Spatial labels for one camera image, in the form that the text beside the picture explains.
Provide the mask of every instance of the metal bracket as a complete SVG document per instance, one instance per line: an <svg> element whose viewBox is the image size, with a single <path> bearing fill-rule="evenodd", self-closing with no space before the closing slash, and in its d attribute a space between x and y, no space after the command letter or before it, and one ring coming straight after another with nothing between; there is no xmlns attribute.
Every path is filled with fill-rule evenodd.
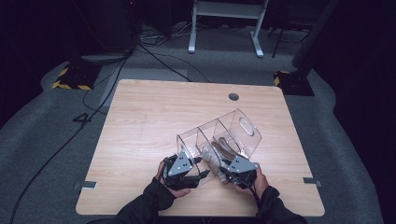
<svg viewBox="0 0 396 224"><path fill-rule="evenodd" d="M229 172L241 174L247 171L252 171L257 168L257 165L247 159L235 156L233 162L231 162L230 166L227 168Z"/></svg>
<svg viewBox="0 0 396 224"><path fill-rule="evenodd" d="M191 161L189 160L186 151L182 150L178 154L172 168L169 170L168 175L172 176L172 175L182 174L190 171L191 169L192 169Z"/></svg>
<svg viewBox="0 0 396 224"><path fill-rule="evenodd" d="M321 182L314 179L313 177L303 177L303 180L304 180L305 184L315 184L315 185L317 185L318 188L322 187Z"/></svg>
<svg viewBox="0 0 396 224"><path fill-rule="evenodd" d="M82 184L76 182L73 189L82 190L82 189L96 189L95 181L84 181Z"/></svg>

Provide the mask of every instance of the gray carpet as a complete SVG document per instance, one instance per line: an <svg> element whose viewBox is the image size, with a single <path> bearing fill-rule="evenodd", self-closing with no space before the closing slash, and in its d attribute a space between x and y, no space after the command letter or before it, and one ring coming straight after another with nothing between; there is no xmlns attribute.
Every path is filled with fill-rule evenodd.
<svg viewBox="0 0 396 224"><path fill-rule="evenodd" d="M273 73L290 70L293 55L299 44L281 43L274 59L272 50L277 36L267 38L262 31L260 41L265 51L258 59L253 51L248 31L253 28L232 30L203 30L198 33L196 52L187 51L189 37L168 41L159 47L150 47L155 53L173 55L188 61L214 83L233 83L273 86ZM286 32L288 37L296 37ZM206 82L196 69L181 60L158 56L188 78ZM12 209L23 188L73 133L80 123L72 120L84 112L92 111L85 104L96 108L118 72L115 64L104 66L93 91L52 89L51 85L64 68L55 67L42 79L44 92L21 109L0 130L0 223L9 222ZM174 77L151 55L139 51L128 59L122 73L135 73L139 78L168 80ZM113 74L113 79L105 79ZM383 223L375 194L375 186L367 174L354 147L334 117L335 102L332 89L314 71L308 76L315 97L286 96L297 133L314 178L321 181L319 188L326 213L323 217L308 217L309 223ZM80 216L75 206L78 191L76 182L85 179L108 107L103 107L78 135L55 158L26 191L17 210L14 223L87 223L103 216ZM208 217L162 218L162 223L207 223ZM249 223L252 218L210 219L215 223Z"/></svg>

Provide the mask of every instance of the metal stand leg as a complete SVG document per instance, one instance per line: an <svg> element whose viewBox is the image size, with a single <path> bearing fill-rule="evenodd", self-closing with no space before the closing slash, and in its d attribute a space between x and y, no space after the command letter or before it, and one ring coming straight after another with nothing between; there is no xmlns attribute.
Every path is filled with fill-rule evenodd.
<svg viewBox="0 0 396 224"><path fill-rule="evenodd" d="M189 44L189 53L195 52L195 40L197 37L196 25L197 25L197 0L194 0L194 5L192 6L192 27L190 34L190 44Z"/></svg>
<svg viewBox="0 0 396 224"><path fill-rule="evenodd" d="M259 36L259 31L262 28L262 19L264 18L265 10L267 9L267 4L268 4L268 0L264 0L264 2L262 3L262 10L260 11L260 16L257 19L256 31L254 33L250 32L251 41L253 42L254 49L256 50L256 55L259 58L264 57L264 53L262 52L262 46L260 46L258 36Z"/></svg>

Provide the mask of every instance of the hand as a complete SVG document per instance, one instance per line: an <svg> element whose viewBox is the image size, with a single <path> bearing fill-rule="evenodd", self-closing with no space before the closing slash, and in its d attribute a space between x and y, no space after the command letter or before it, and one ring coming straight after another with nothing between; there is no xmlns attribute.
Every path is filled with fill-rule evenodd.
<svg viewBox="0 0 396 224"><path fill-rule="evenodd" d="M156 179L160 179L161 169L163 168L163 161L160 162L160 166L158 166L158 172L155 175ZM181 198L186 196L191 192L191 189L181 189L181 190L172 190L167 188L176 198Z"/></svg>
<svg viewBox="0 0 396 224"><path fill-rule="evenodd" d="M256 164L257 164L257 169L256 169L257 178L254 181L253 189L256 189L257 196L259 196L259 198L261 200L262 193L267 189L269 184L268 184L267 177L265 177L265 175L262 174L262 168L260 167L260 165L258 163L256 163ZM241 189L238 186L234 186L234 187L235 187L235 190L238 192L253 196L253 193L249 189Z"/></svg>

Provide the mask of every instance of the white stand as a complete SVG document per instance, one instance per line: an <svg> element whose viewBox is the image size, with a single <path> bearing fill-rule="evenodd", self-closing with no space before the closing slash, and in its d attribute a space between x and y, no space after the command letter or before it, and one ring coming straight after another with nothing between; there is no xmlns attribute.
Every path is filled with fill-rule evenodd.
<svg viewBox="0 0 396 224"><path fill-rule="evenodd" d="M262 47L258 39L260 28L262 27L262 19L267 9L268 0L264 0L262 5L243 5L231 3L217 3L217 2L198 2L194 0L192 7L192 31L190 35L189 53L195 52L196 40L196 21L197 15L200 16L217 16L217 17L232 17L257 20L256 31L250 32L250 37L256 50L257 57L264 56Z"/></svg>

